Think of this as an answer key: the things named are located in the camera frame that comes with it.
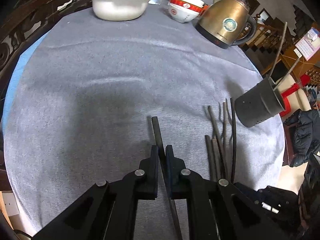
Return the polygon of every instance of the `stacked bowls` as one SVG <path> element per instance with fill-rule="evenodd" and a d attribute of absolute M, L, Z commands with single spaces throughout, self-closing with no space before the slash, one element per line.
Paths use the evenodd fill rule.
<path fill-rule="evenodd" d="M 168 11 L 177 22 L 185 23 L 196 18 L 203 10 L 201 0 L 170 0 Z"/>

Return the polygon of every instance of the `calendar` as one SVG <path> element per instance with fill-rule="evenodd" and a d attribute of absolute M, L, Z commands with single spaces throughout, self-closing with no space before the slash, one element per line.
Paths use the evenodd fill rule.
<path fill-rule="evenodd" d="M 308 61 L 320 48 L 319 31 L 315 28 L 311 28 L 295 46 Z"/>

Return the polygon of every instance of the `red decoration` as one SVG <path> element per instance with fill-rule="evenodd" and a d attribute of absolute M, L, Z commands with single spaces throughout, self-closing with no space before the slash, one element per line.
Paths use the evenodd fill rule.
<path fill-rule="evenodd" d="M 186 9 L 189 9 L 189 10 L 192 10 L 192 11 L 195 11 L 198 13 L 200 13 L 202 11 L 201 7 L 193 5 L 193 4 L 185 2 L 185 1 L 182 1 L 182 0 L 170 0 L 170 3 L 182 6 Z"/>
<path fill-rule="evenodd" d="M 301 80 L 301 85 L 304 87 L 306 84 L 308 84 L 310 82 L 310 77 L 306 74 L 303 74 L 300 77 L 300 80 Z"/>
<path fill-rule="evenodd" d="M 287 98 L 283 98 L 283 102 L 284 102 L 285 110 L 280 113 L 280 117 L 284 117 L 286 114 L 291 112 L 291 106 L 290 106 L 289 100 Z"/>
<path fill-rule="evenodd" d="M 286 91 L 284 91 L 281 95 L 283 98 L 286 98 L 287 96 L 293 94 L 294 92 L 298 91 L 299 85 L 297 83 L 293 84 L 290 88 L 288 88 Z"/>

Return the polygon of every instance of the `black jacket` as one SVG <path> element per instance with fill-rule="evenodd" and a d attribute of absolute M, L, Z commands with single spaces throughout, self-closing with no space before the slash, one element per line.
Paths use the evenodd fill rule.
<path fill-rule="evenodd" d="M 320 117 L 317 110 L 298 109 L 284 123 L 297 123 L 292 138 L 294 158 L 290 163 L 290 167 L 297 167 L 307 162 L 310 154 L 320 150 Z"/>

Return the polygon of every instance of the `kettle lid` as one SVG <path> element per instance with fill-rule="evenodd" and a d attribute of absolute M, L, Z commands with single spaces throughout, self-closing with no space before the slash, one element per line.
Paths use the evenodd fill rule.
<path fill-rule="evenodd" d="M 247 0 L 236 0 L 238 3 L 240 3 L 244 8 L 246 8 L 248 11 L 250 11 L 249 2 Z"/>

